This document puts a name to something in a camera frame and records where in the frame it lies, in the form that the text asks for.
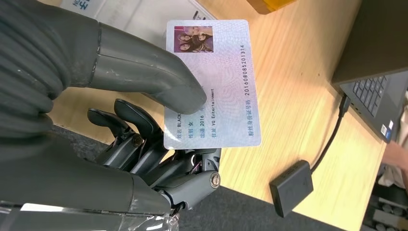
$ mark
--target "person's arm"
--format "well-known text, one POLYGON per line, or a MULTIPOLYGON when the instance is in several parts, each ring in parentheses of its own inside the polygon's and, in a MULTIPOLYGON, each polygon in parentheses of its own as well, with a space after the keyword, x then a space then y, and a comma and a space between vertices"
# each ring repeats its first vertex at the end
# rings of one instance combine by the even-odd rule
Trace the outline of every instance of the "person's arm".
POLYGON ((382 162, 401 169, 402 181, 408 193, 408 151, 394 141, 387 144, 382 162))

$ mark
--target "wooden table surface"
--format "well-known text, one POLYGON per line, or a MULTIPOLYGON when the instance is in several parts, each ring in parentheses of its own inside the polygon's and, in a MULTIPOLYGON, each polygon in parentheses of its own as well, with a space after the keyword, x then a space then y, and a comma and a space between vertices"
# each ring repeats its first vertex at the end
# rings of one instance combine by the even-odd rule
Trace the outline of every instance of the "wooden table surface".
MULTIPOLYGON (((248 20, 251 30, 262 144, 224 149, 221 185, 272 202, 268 183, 299 159, 312 165, 334 128, 341 96, 330 78, 360 1, 298 0, 268 15, 246 0, 200 2, 218 19, 248 20)), ((67 89, 50 116, 57 125, 109 143, 109 129, 91 124, 87 109, 112 112, 115 98, 140 105, 163 126, 163 106, 141 94, 94 89, 67 89)), ((313 175, 315 190, 295 211, 359 230, 384 148, 351 110, 313 175)))

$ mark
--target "black cable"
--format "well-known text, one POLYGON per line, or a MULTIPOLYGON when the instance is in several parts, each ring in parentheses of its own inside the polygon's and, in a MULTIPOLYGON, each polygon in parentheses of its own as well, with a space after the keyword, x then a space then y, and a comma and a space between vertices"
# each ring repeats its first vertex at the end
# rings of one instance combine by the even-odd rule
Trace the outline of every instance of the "black cable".
POLYGON ((327 141, 326 146, 324 147, 323 151, 321 152, 318 160, 316 161, 315 165, 312 167, 311 171, 312 173, 318 168, 319 164, 323 160, 324 156, 326 155, 327 150, 329 149, 331 143, 334 140, 334 137, 336 137, 337 131, 339 130, 340 124, 342 122, 343 116, 348 110, 348 107, 350 106, 351 100, 348 98, 346 95, 343 96, 342 101, 340 102, 339 106, 339 117, 336 122, 336 126, 334 127, 333 133, 330 136, 329 141, 327 141))

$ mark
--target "laptop sticker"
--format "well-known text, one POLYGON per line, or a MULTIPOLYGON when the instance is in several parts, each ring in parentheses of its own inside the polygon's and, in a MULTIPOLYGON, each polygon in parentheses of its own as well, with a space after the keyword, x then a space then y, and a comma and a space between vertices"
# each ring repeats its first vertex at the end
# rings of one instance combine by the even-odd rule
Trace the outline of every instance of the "laptop sticker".
POLYGON ((390 139, 391 136, 391 130, 387 130, 387 134, 385 135, 385 137, 387 138, 387 140, 390 139))
POLYGON ((381 127, 381 134, 383 135, 383 136, 385 136, 385 133, 387 132, 387 128, 385 127, 385 125, 383 124, 382 125, 382 127, 381 127))

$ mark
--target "gray carpet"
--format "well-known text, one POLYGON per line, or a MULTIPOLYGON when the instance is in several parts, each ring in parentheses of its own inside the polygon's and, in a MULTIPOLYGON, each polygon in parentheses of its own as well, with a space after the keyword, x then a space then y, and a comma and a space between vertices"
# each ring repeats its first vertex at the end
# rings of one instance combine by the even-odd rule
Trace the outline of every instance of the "gray carpet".
MULTIPOLYGON (((53 131, 68 138, 77 155, 95 159, 107 145, 54 126, 53 131)), ((220 187, 193 210, 180 213, 180 231, 338 231, 340 229, 297 213, 285 219, 273 205, 220 187)))

